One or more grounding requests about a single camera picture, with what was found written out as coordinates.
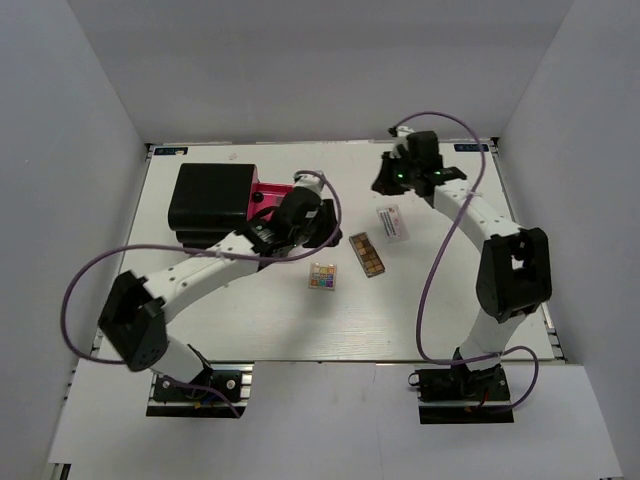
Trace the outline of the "clear false eyelash box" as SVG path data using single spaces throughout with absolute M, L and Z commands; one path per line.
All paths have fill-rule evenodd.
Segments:
M 385 237 L 390 244 L 410 239 L 402 212 L 397 204 L 376 208 L 377 217 L 383 227 Z

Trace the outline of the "long brown eyeshadow palette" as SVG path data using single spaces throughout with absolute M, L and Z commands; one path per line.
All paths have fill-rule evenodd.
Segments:
M 368 278 L 385 272 L 385 266 L 366 232 L 351 235 L 349 242 Z

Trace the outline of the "pink black makeup drawer organizer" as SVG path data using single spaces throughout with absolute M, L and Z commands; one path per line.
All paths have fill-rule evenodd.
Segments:
M 168 225 L 182 246 L 206 249 L 260 210 L 280 205 L 292 189 L 260 181 L 254 164 L 186 163 L 178 172 Z

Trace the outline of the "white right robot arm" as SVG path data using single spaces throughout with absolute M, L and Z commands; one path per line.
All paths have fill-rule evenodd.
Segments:
M 480 306 L 470 333 L 454 353 L 453 390 L 472 399 L 488 385 L 486 372 L 518 327 L 552 293 L 549 242 L 540 228 L 526 229 L 499 214 L 457 167 L 446 167 L 433 131 L 391 129 L 393 148 L 382 154 L 372 190 L 383 196 L 414 192 L 453 221 L 480 253 L 476 297 Z

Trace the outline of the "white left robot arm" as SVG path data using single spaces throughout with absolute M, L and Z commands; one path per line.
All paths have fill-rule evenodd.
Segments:
M 313 251 L 337 245 L 341 219 L 338 199 L 296 187 L 280 205 L 259 211 L 207 250 L 145 276 L 118 275 L 98 326 L 130 371 L 151 370 L 188 398 L 202 398 L 211 387 L 212 367 L 193 346 L 171 337 L 168 323 L 213 291 L 291 261 L 298 246 Z

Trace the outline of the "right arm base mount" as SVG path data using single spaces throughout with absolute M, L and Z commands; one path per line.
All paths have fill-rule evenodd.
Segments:
M 504 369 L 420 369 L 408 376 L 417 393 L 421 425 L 510 424 L 514 422 Z

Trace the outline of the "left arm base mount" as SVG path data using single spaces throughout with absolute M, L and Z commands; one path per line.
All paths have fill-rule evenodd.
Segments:
M 208 390 L 186 389 L 155 374 L 146 407 L 147 417 L 192 419 L 239 419 L 244 413 L 251 393 L 252 364 L 213 364 Z

